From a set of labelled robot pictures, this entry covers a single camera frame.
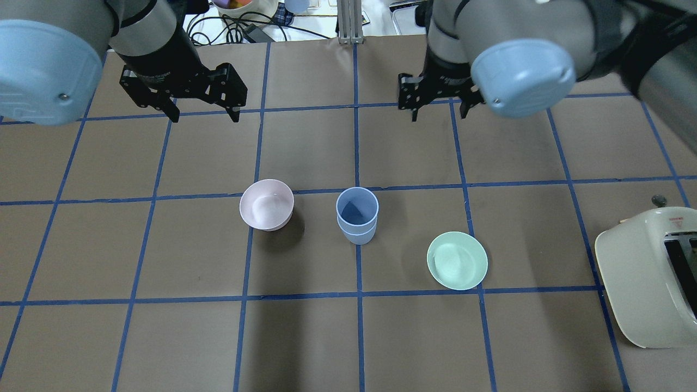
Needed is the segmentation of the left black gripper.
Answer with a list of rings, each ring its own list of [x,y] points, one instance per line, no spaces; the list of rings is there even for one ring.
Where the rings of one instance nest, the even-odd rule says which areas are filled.
[[[173,99],[198,99],[224,108],[231,121],[237,123],[241,107],[247,105],[247,86],[232,64],[219,64],[215,69],[202,67],[192,75],[176,77],[170,72],[149,81],[124,66],[119,84],[139,107],[152,107],[173,122],[179,122],[181,112]]]

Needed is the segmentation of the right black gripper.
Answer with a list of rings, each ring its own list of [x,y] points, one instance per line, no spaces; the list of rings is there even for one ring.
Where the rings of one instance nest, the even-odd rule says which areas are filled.
[[[431,69],[421,75],[398,74],[398,109],[409,110],[411,122],[418,121],[421,107],[438,99],[460,99],[460,118],[485,99],[475,88],[470,69]]]

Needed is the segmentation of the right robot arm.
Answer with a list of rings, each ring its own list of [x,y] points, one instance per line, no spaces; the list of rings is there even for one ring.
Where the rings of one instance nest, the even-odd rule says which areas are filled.
[[[679,131],[695,131],[694,1],[428,1],[420,75],[398,76],[398,105],[461,99],[507,118],[548,109],[578,82],[620,76]]]

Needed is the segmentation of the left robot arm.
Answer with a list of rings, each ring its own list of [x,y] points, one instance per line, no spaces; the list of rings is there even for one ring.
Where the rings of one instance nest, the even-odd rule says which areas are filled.
[[[184,30],[206,1],[3,1],[1,112],[62,126],[79,119],[102,77],[107,50],[124,62],[119,83],[139,107],[177,122],[175,99],[224,108],[232,121],[247,87],[233,65],[207,69]]]

